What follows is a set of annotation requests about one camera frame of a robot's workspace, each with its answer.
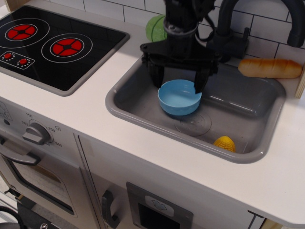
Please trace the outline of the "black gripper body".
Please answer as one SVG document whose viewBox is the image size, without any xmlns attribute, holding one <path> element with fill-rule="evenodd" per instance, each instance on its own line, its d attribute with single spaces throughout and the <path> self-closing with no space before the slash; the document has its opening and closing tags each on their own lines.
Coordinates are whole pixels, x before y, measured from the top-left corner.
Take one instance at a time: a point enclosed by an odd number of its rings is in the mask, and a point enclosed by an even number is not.
<svg viewBox="0 0 305 229">
<path fill-rule="evenodd" d="M 142 60 L 152 65 L 208 74 L 218 71 L 220 54 L 202 46 L 195 35 L 182 38 L 168 35 L 163 41 L 144 43 L 140 49 Z"/>
</svg>

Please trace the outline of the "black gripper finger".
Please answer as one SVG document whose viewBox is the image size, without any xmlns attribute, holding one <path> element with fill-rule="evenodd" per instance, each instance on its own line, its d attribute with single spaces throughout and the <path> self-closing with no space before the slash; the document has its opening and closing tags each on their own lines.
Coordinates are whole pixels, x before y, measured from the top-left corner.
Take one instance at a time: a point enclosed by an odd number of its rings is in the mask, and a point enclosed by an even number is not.
<svg viewBox="0 0 305 229">
<path fill-rule="evenodd" d="M 164 66 L 159 66 L 153 63 L 148 64 L 148 72 L 154 86 L 160 88 L 164 78 Z"/>
<path fill-rule="evenodd" d="M 201 69 L 195 74 L 194 88 L 195 93 L 201 93 L 206 86 L 210 76 L 210 69 Z"/>
</svg>

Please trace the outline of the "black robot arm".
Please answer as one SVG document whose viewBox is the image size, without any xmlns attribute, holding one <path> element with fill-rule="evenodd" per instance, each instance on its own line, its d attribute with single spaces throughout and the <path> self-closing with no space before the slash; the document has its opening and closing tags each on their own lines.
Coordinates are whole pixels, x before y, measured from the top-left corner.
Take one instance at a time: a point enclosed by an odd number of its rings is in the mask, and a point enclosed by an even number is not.
<svg viewBox="0 0 305 229">
<path fill-rule="evenodd" d="M 213 0 L 167 0 L 165 1 L 163 27 L 167 38 L 159 42 L 144 43 L 142 62 L 146 64 L 153 84 L 160 88 L 166 67 L 194 71 L 194 88 L 202 92 L 209 76 L 217 73 L 220 54 L 202 46 L 196 35 L 198 25 L 214 9 Z"/>
</svg>

